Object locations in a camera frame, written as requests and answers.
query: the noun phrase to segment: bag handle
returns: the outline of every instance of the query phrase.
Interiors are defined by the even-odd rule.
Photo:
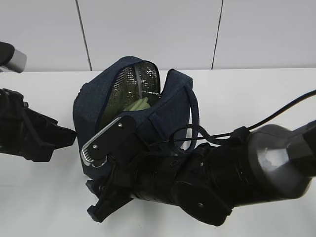
[[[197,97],[194,94],[192,88],[188,84],[184,86],[184,89],[187,93],[189,103],[190,103],[192,124],[199,125],[199,111],[198,111]],[[171,132],[169,132],[168,129],[165,127],[159,115],[157,115],[156,112],[153,112],[149,116],[149,119],[152,122],[153,126],[155,127],[156,131],[159,133],[159,135],[164,139],[168,139]],[[197,137],[198,137],[198,131],[193,129],[192,138],[197,138]],[[192,151],[195,148],[196,144],[197,144],[197,141],[192,140],[190,143],[190,146],[186,149],[186,151],[187,152]]]

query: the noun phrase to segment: black cable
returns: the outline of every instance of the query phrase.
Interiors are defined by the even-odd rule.
[[[310,91],[300,97],[298,97],[297,99],[291,101],[290,103],[288,103],[287,105],[283,106],[281,109],[279,109],[278,111],[276,111],[275,113],[273,113],[272,115],[270,115],[269,117],[265,118],[264,120],[248,127],[249,130],[253,130],[267,122],[269,122],[270,120],[274,119],[275,117],[279,116],[280,114],[282,114],[283,112],[285,112],[286,110],[290,109],[291,107],[293,107],[294,105],[297,105],[298,103],[302,102],[303,100],[306,100],[312,96],[316,95],[316,90],[313,90],[313,91]],[[211,135],[210,137],[213,137],[213,138],[218,138],[218,137],[228,137],[232,134],[232,132],[228,132],[228,133],[222,133],[222,134],[217,134],[217,135]],[[182,138],[182,139],[175,139],[173,140],[173,142],[184,142],[184,141],[192,141],[192,140],[203,140],[203,139],[206,139],[204,136],[201,136],[201,137],[196,137],[196,138]],[[168,143],[170,142],[171,140],[165,140],[165,141],[162,141],[162,142],[157,142],[157,143],[152,143],[150,145],[150,147],[153,147],[153,146],[157,146],[157,145],[160,145],[160,144],[163,144],[163,143]]]

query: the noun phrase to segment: metal ring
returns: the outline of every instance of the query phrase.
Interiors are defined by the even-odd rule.
[[[107,156],[105,156],[105,159],[104,159],[102,164],[100,164],[99,166],[95,166],[94,163],[92,163],[92,167],[93,168],[100,168],[100,167],[104,166],[106,162],[108,162],[108,157]]]

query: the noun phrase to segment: green item inside bag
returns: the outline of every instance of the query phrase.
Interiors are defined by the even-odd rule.
[[[149,109],[150,105],[147,103],[148,98],[142,98],[135,101],[133,104],[127,106],[123,111],[138,111],[138,110],[145,110]]]

